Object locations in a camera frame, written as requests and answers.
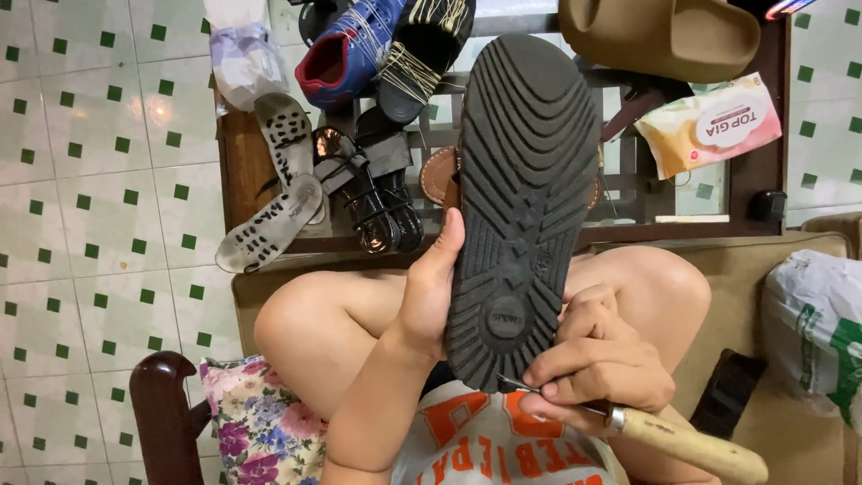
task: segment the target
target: glass table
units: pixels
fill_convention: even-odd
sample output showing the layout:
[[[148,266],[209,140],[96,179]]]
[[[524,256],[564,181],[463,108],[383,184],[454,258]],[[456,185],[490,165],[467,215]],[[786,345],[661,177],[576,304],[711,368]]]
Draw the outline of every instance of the glass table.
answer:
[[[286,2],[275,0],[271,1],[271,9],[279,3],[282,4],[278,6],[280,10],[273,11],[273,29],[276,33],[289,33],[291,26],[278,25],[278,22],[295,22],[298,10],[284,9],[298,7],[285,7]],[[498,35],[526,33],[551,42],[566,52],[572,62],[586,66],[587,63],[579,59],[559,34],[556,4],[556,0],[478,0],[471,39],[440,83],[428,107],[406,128],[413,155],[413,166],[408,169],[409,189],[424,224],[427,244],[440,231],[442,209],[425,199],[419,187],[419,171],[422,162],[435,150],[457,141],[464,85],[482,48]],[[787,112],[784,106],[787,98],[785,27],[785,22],[771,22],[764,26],[760,50],[746,70],[746,73],[760,72],[783,120]],[[304,45],[282,47],[289,66],[298,63],[305,51]],[[631,98],[638,85],[637,79],[644,78],[643,75],[627,73],[628,76],[615,76],[617,82],[609,82],[607,76],[592,76],[590,72],[594,71],[586,68],[582,71],[593,86],[594,99],[604,122],[613,118],[622,104]],[[371,99],[362,98],[339,112],[322,114],[307,104],[295,80],[291,79],[290,84],[291,93],[306,107],[317,126],[330,124],[348,134],[353,133],[353,122],[359,113],[373,105]],[[692,92],[707,91],[712,86],[686,87],[690,89],[690,96]],[[654,107],[661,104],[659,100]],[[219,118],[218,127],[226,226],[231,230],[275,197],[277,188],[259,193],[259,189],[274,176],[274,170],[253,116],[232,112]],[[605,142],[603,152],[603,180],[606,185],[601,201],[587,217],[581,243],[780,234],[780,221],[752,220],[748,205],[758,192],[783,190],[784,139],[731,161],[699,168],[670,180],[658,180],[649,147],[633,127]],[[330,204],[329,201],[327,204],[326,220],[306,226],[290,246],[289,253],[359,250],[349,216],[339,204]]]

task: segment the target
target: blue sneaker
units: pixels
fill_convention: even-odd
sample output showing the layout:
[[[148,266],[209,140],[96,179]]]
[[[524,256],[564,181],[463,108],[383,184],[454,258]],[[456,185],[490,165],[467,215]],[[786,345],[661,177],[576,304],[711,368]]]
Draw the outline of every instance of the blue sneaker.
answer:
[[[378,75],[404,2],[359,0],[317,38],[295,71],[309,103],[332,110]]]

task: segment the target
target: wooden table frame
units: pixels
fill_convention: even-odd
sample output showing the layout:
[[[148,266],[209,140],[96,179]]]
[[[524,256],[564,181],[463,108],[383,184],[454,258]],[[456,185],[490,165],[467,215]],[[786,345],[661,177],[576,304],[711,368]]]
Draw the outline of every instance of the wooden table frame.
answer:
[[[786,20],[768,22],[762,27],[760,47],[744,74],[759,72],[769,87],[773,103],[782,120],[784,131],[788,130],[789,118],[789,55],[790,33]],[[559,32],[556,15],[537,15],[520,17],[479,17],[476,19],[473,37],[502,35],[509,32],[546,33]],[[435,94],[453,95],[453,120],[460,118],[460,93],[463,89],[452,85],[464,85],[466,73],[446,76],[449,84],[441,84]],[[353,121],[359,115],[359,101],[339,113],[327,114],[327,123],[347,133],[353,132]],[[231,231],[246,222],[269,200],[278,195],[279,187],[256,193],[268,180],[275,176],[269,160],[269,148],[253,113],[233,110],[216,121],[217,138],[222,162],[222,194],[226,230]],[[420,130],[409,134],[410,145],[416,147],[446,146],[452,138],[450,130],[428,130],[428,115],[420,118]],[[452,130],[459,128],[453,123]],[[622,143],[644,142],[639,136]],[[736,157],[728,163],[728,190],[726,192],[727,223],[662,223],[628,224],[608,227],[584,227],[580,243],[636,243],[659,239],[695,239],[707,237],[736,236],[777,236],[781,234],[780,221],[759,222],[747,216],[752,197],[762,191],[783,191],[786,172],[787,137]],[[608,175],[609,190],[637,191],[638,198],[632,202],[639,208],[641,217],[637,222],[652,220],[659,214],[672,213],[675,204],[673,185],[655,177],[655,164],[648,150],[638,149],[634,160],[621,160],[621,164],[634,163],[636,176]],[[423,160],[428,154],[422,154]],[[263,159],[263,163],[251,161]],[[255,198],[247,194],[256,193]],[[606,212],[607,208],[597,207],[594,211]],[[429,245],[436,235],[426,235],[425,244]],[[288,253],[348,252],[358,251],[359,241],[350,237],[298,238],[288,249]]]

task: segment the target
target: black rubber sole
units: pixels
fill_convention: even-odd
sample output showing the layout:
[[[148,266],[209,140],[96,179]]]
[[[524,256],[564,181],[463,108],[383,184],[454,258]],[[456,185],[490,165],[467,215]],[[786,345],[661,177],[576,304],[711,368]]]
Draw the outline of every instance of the black rubber sole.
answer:
[[[466,240],[455,264],[446,351],[487,393],[553,345],[569,260],[597,170],[590,88],[553,44],[503,35],[476,59],[461,134]]]

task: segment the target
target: floral cushion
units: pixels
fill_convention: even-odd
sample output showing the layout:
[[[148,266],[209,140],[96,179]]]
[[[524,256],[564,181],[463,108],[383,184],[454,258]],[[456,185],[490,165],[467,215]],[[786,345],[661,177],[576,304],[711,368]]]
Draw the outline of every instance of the floral cushion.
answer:
[[[317,485],[327,422],[317,418],[263,356],[201,362],[203,391],[230,485]]]

